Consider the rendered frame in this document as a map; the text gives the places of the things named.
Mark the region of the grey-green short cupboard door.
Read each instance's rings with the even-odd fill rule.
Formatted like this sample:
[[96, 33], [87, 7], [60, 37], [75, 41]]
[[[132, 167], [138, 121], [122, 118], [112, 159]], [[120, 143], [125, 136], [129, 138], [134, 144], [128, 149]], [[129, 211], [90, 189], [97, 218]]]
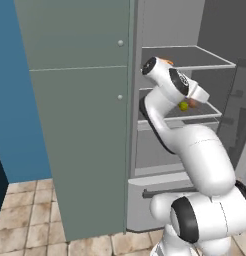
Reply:
[[14, 3], [31, 70], [127, 64], [129, 0]]

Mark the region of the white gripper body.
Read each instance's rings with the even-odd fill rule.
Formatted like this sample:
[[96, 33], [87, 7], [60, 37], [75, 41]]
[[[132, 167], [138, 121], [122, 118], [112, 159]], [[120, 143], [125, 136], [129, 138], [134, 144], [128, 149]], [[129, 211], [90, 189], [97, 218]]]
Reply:
[[200, 103], [206, 103], [210, 94], [206, 92], [197, 82], [194, 83], [192, 98]]

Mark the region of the grey-green tall cupboard door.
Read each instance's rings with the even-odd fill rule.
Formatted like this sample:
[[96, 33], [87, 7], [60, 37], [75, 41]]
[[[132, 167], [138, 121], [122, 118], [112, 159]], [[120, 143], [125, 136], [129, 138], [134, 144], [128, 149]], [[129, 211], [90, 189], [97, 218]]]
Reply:
[[122, 231], [127, 69], [42, 70], [31, 79], [66, 239]]

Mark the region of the grey fridge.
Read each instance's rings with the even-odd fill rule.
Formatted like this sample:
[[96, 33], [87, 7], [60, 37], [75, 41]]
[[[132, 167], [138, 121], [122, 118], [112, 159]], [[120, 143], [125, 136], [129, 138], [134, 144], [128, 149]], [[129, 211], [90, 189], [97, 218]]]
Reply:
[[[136, 167], [137, 136], [152, 129], [149, 122], [138, 122], [143, 107], [139, 89], [154, 88], [153, 81], [142, 75], [142, 48], [198, 45], [205, 0], [136, 0], [133, 18], [132, 68], [132, 135], [129, 179], [185, 172], [180, 163], [146, 168]], [[196, 81], [210, 94], [207, 102], [221, 113], [230, 88], [234, 68], [211, 70], [179, 70]]]

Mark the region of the grey fridge crisper drawer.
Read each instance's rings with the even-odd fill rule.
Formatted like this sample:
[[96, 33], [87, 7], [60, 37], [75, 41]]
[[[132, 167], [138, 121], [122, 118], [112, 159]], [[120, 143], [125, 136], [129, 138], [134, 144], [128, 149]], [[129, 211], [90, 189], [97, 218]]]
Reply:
[[[216, 118], [175, 120], [168, 121], [171, 128], [180, 128], [187, 124], [202, 124], [217, 131], [219, 121]], [[160, 165], [170, 165], [180, 163], [177, 155], [169, 153], [159, 142], [152, 129], [142, 130], [137, 136], [136, 167], [146, 168]]]

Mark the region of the glass fridge shelf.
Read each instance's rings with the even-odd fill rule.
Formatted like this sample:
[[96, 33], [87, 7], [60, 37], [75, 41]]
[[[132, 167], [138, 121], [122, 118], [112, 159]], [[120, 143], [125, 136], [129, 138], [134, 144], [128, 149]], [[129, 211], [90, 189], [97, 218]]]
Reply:
[[170, 60], [179, 70], [211, 70], [234, 68], [235, 64], [197, 45], [143, 47], [141, 64], [151, 57]]
[[[139, 89], [139, 99], [142, 99], [146, 96], [152, 88], [141, 88]], [[207, 119], [207, 118], [217, 118], [221, 117], [222, 113], [217, 110], [213, 105], [209, 102], [203, 104], [199, 103], [196, 108], [188, 108], [186, 111], [181, 111], [178, 106], [174, 107], [166, 116], [165, 120], [199, 120], [199, 119]], [[146, 122], [143, 114], [138, 112], [138, 122], [144, 123]]]

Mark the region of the dark grey fridge door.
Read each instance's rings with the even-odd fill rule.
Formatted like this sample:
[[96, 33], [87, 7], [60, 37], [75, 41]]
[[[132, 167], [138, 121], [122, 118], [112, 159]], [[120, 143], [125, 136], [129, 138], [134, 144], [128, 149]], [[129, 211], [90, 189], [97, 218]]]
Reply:
[[205, 0], [198, 45], [235, 65], [219, 136], [246, 184], [246, 0]]

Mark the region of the grey freezer drawer front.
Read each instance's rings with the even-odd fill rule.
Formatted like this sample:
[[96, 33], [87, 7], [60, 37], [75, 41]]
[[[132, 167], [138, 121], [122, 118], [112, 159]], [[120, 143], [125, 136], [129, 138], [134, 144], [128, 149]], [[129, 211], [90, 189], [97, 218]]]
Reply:
[[142, 197], [144, 189], [153, 191], [185, 187], [194, 187], [185, 172], [129, 179], [127, 230], [141, 233], [158, 230], [163, 227], [160, 221], [152, 217], [149, 210], [152, 198], [144, 199]]

